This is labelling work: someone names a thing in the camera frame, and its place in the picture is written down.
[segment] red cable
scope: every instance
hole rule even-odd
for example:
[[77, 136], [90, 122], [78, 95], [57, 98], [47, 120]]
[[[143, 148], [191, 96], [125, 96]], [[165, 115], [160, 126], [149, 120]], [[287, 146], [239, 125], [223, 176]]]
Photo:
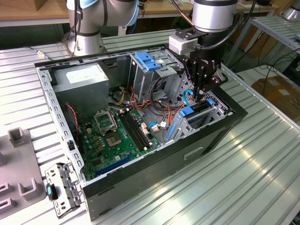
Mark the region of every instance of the red cable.
[[78, 130], [78, 121], [77, 121], [76, 113], [75, 113], [74, 109], [72, 108], [72, 106], [70, 106], [70, 105], [68, 105], [68, 104], [66, 104], [66, 106], [69, 107], [69, 108], [72, 110], [73, 115], [74, 115], [74, 117], [75, 117], [76, 132], [77, 132], [77, 143], [78, 143], [78, 142], [79, 142], [79, 130]]

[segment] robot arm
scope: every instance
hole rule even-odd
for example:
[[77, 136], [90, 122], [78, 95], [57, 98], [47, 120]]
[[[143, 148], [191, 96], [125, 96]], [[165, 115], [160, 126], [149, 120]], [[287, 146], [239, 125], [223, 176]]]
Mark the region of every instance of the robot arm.
[[76, 56], [103, 52], [100, 27], [131, 26], [139, 13], [138, 0], [67, 0], [67, 8], [73, 30], [68, 48]]
[[205, 92], [227, 81], [218, 69], [221, 68], [226, 41], [243, 23], [243, 14], [235, 14], [236, 3], [237, 0], [195, 0], [193, 20], [189, 21], [193, 27], [169, 37], [171, 50], [180, 55], [190, 53], [183, 63], [187, 78], [194, 85], [196, 101], [200, 101]]

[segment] cardboard box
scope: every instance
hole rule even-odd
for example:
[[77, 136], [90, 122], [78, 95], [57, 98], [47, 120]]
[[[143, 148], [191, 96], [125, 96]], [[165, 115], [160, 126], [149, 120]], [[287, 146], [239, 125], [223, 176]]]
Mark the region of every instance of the cardboard box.
[[[252, 88], [262, 94], [265, 79], [252, 84]], [[267, 79], [263, 96], [296, 123], [300, 121], [300, 88], [291, 85], [281, 76]]]
[[0, 7], [10, 6], [31, 11], [38, 11], [47, 0], [0, 0]]

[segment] gray plastic tray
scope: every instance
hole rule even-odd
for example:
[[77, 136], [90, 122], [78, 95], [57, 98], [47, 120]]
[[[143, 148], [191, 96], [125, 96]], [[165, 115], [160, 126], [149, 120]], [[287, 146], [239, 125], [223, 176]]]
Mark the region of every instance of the gray plastic tray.
[[46, 196], [28, 130], [9, 130], [0, 137], [0, 219]]

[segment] blue cable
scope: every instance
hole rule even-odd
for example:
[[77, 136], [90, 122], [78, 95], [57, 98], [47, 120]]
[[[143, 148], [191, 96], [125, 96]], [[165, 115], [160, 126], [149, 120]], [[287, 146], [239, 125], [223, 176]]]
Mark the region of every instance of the blue cable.
[[152, 126], [156, 125], [156, 123], [151, 123], [148, 125], [148, 129], [150, 129]]
[[188, 100], [186, 98], [186, 92], [190, 93], [191, 95], [194, 95], [194, 94], [193, 94], [192, 90], [190, 90], [190, 89], [186, 89], [186, 90], [183, 91], [183, 94], [182, 94], [183, 95], [183, 101], [184, 101], [185, 104], [189, 105]]
[[132, 31], [131, 31], [129, 34], [132, 34], [132, 32], [135, 31], [136, 22], [135, 22], [135, 26], [133, 27]]

